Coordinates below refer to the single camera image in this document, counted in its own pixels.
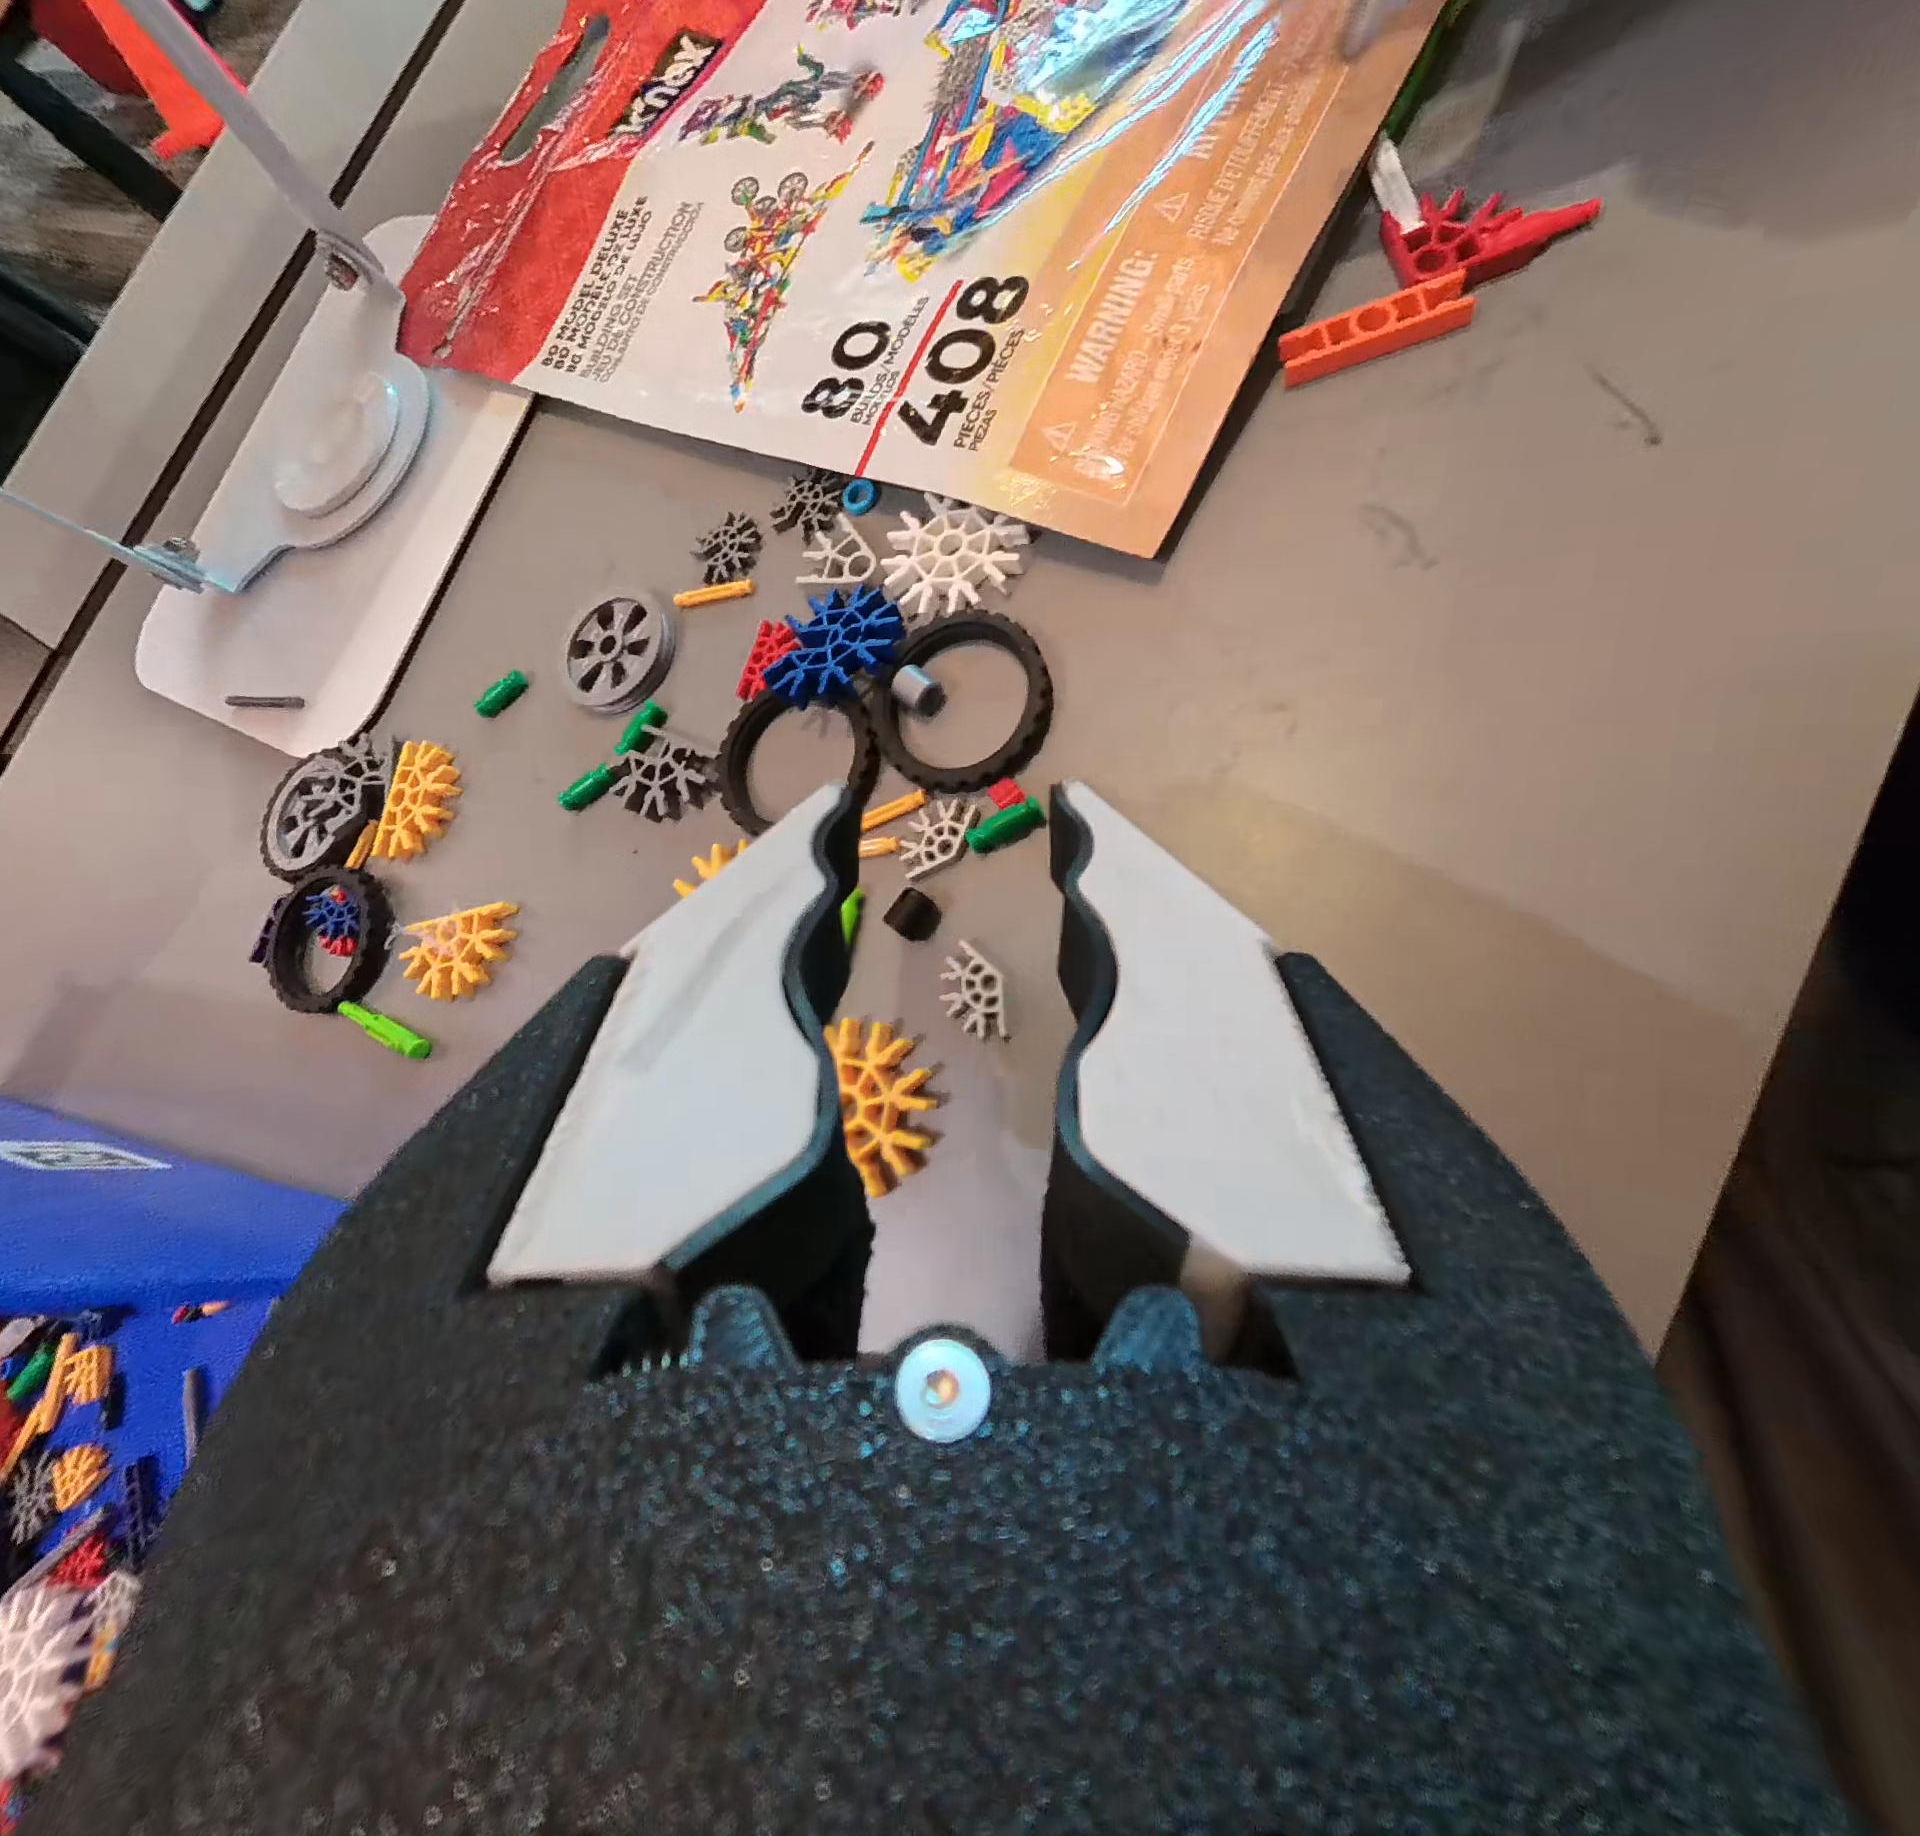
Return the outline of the toy pieces inside bin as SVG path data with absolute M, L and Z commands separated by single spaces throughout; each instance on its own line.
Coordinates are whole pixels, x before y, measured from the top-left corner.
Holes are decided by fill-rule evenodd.
M 124 1651 L 161 1520 L 226 1374 L 231 1307 L 4 1320 L 4 1829 Z

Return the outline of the grey spoked wheel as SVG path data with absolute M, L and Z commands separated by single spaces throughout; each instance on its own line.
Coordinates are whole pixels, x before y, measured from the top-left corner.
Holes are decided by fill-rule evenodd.
M 267 871 L 297 885 L 340 865 L 386 808 L 395 742 L 350 736 L 296 762 L 274 789 L 258 827 Z

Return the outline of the white snowflake connector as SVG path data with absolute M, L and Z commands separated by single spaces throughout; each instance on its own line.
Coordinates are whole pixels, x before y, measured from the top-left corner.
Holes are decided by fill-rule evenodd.
M 985 591 L 1010 593 L 1032 539 L 1009 515 L 924 492 L 924 507 L 902 509 L 886 533 L 879 584 L 909 624 L 957 615 L 984 606 Z

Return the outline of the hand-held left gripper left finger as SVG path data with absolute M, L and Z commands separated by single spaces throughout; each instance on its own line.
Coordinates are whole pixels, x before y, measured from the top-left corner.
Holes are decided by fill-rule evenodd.
M 488 1280 L 801 1294 L 865 1253 L 829 1014 L 858 797 L 823 783 L 624 949 Z

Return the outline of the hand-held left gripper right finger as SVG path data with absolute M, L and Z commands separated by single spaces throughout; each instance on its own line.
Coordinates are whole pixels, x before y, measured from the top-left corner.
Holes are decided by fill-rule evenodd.
M 1074 1033 L 1044 1244 L 1070 1288 L 1408 1286 L 1265 929 L 1085 782 L 1053 786 L 1048 846 Z

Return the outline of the red connector on white rod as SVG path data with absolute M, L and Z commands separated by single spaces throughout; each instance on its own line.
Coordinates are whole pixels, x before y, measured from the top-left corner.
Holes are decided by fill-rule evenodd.
M 1525 210 L 1499 192 L 1473 208 L 1464 189 L 1445 200 L 1418 195 L 1389 137 L 1375 142 L 1369 182 L 1380 208 L 1380 245 L 1399 286 L 1435 283 L 1450 272 L 1460 274 L 1464 289 L 1482 286 L 1530 265 L 1602 212 L 1600 197 Z

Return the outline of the orange red frame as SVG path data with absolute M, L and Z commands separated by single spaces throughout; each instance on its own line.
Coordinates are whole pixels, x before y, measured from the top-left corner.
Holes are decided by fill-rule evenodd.
M 223 124 L 210 104 L 174 68 L 122 0 L 27 0 L 35 37 L 99 88 L 143 97 L 163 124 L 151 144 L 158 160 L 207 149 Z

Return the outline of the blue snowflake connector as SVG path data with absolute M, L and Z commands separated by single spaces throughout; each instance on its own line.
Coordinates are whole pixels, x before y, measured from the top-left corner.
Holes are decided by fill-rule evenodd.
M 765 690 L 791 704 L 843 696 L 860 672 L 886 661 L 897 645 L 893 626 L 793 624 L 793 645 L 765 668 Z
M 886 661 L 906 637 L 900 606 L 879 587 L 830 588 L 807 597 L 801 628 L 807 655 L 843 672 Z

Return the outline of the black toy tire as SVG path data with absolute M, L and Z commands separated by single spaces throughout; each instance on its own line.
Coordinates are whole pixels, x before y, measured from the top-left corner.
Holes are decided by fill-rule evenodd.
M 319 949 L 301 927 L 301 900 L 312 888 L 345 882 L 358 888 L 364 904 L 364 938 L 358 953 L 339 960 Z M 364 1002 L 387 969 L 395 929 L 387 886 L 373 871 L 324 865 L 287 888 L 279 906 L 276 938 L 270 952 L 270 987 L 285 1008 L 330 1015 L 343 1001 Z
M 829 696 L 826 707 L 839 714 L 853 739 L 853 760 L 843 776 L 853 797 L 865 799 L 875 789 L 879 777 L 879 743 L 875 729 L 868 715 L 868 707 L 856 696 Z M 791 703 L 775 690 L 767 687 L 749 699 L 730 721 L 722 750 L 715 759 L 717 793 L 732 816 L 732 822 L 745 838 L 759 838 L 774 822 L 763 816 L 751 799 L 749 767 L 756 745 L 775 719 L 796 715 L 801 707 Z
M 953 646 L 993 646 L 1010 655 L 1021 670 L 1021 707 L 1001 745 L 972 764 L 939 767 L 916 756 L 900 732 L 902 704 L 893 690 L 909 668 L 924 668 Z M 868 719 L 880 756 L 914 786 L 929 794 L 957 797 L 984 793 L 990 783 L 1014 777 L 1040 750 L 1053 714 L 1053 686 L 1044 652 L 1031 632 L 1003 615 L 947 615 L 902 638 L 897 652 L 879 668 Z

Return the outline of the white document stand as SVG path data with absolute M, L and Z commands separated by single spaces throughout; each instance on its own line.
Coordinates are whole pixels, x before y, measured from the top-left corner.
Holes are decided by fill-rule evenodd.
M 299 0 L 4 477 L 4 624 L 40 650 L 4 736 L 111 587 L 149 584 L 155 696 L 282 751 L 384 699 L 524 398 L 395 347 L 447 160 L 405 123 L 469 0 Z M 226 693 L 294 693 L 250 714 Z

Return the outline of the blue plastic bin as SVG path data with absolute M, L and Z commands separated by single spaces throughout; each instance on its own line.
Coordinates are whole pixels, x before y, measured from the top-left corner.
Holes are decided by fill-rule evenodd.
M 1 1318 L 228 1299 L 214 1412 L 343 1209 L 343 1199 L 4 1098 Z

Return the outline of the grey wheel hub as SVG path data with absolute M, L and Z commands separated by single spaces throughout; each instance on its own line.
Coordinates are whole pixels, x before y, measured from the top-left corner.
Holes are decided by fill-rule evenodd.
M 670 606 L 654 593 L 594 602 L 566 638 L 566 691 L 604 717 L 632 714 L 663 682 L 675 645 Z

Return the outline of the grey fan connector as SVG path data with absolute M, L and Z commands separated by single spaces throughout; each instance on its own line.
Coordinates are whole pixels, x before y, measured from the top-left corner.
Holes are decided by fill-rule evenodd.
M 610 776 L 609 799 L 648 822 L 675 822 L 717 793 L 715 760 L 672 736 L 618 754 Z

